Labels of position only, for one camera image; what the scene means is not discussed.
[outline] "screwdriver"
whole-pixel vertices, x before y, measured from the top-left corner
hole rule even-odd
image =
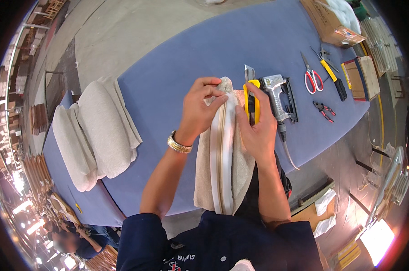
[[[340,78],[336,77],[336,75],[332,72],[331,68],[329,67],[329,65],[325,61],[325,59],[322,56],[320,56],[318,53],[316,53],[316,51],[313,49],[312,46],[310,46],[310,48],[313,50],[313,52],[319,58],[320,63],[326,69],[326,71],[328,72],[328,74],[331,77],[332,81],[334,82],[334,85],[336,86],[336,89],[337,89],[337,93],[340,96],[340,100],[345,101],[346,98],[348,98],[348,95],[346,94],[345,86],[343,85],[342,80],[340,80]]]

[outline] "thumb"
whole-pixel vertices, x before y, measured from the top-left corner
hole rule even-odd
[[[209,108],[212,111],[213,115],[217,113],[218,108],[225,103],[229,97],[227,95],[218,96],[210,105]]]
[[[236,110],[236,119],[237,122],[239,123],[239,129],[241,134],[245,133],[250,133],[251,131],[251,126],[250,123],[248,122],[248,116],[246,115],[244,109],[242,106],[237,105],[235,107]]]

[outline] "box with white stuffing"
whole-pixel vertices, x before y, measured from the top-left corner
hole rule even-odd
[[[349,48],[366,38],[351,6],[345,0],[299,0],[323,42]]]

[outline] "blue fabric table cover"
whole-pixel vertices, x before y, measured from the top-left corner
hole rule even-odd
[[[331,79],[324,83],[322,92],[310,95],[305,89],[305,65],[300,51],[323,80],[328,74],[309,46],[319,51],[320,39],[304,7],[297,0],[278,0],[236,9],[194,25],[125,71],[118,83],[143,143],[137,148],[137,159],[125,172],[114,179],[103,179],[123,213],[138,213],[143,188],[167,149],[167,137],[179,126],[183,97],[198,77],[227,76],[235,89],[242,89],[244,64],[255,68],[257,77],[290,77],[299,122],[290,124],[286,120],[287,144],[297,166],[347,133],[370,103],[354,101],[341,70],[336,76],[344,82],[346,101],[339,99]],[[353,49],[329,44],[324,44],[324,48],[331,52],[330,58],[339,69],[340,63],[355,57]],[[335,122],[328,122],[312,101],[331,107],[337,113],[332,117]],[[169,215],[196,209],[193,192],[197,144],[198,139],[188,156]],[[292,171],[279,137],[275,148],[283,169]]]
[[[71,92],[68,91],[61,100],[60,105],[63,105],[67,109],[72,103]],[[73,209],[81,223],[117,227],[122,225],[125,217],[115,205],[102,181],[98,180],[95,187],[86,192],[79,192],[73,185],[60,150],[58,149],[52,126],[50,126],[49,132],[46,135],[43,154],[45,155],[48,171],[55,183],[54,191]],[[75,206],[73,198],[76,199],[76,202],[82,210],[82,214]]]

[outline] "small box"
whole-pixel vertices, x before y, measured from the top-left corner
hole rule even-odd
[[[354,100],[370,101],[381,91],[370,56],[356,57],[342,64]]]
[[[318,2],[328,5],[326,0],[299,0],[316,26],[320,39],[335,46],[349,48],[366,38],[340,23],[336,14]]]

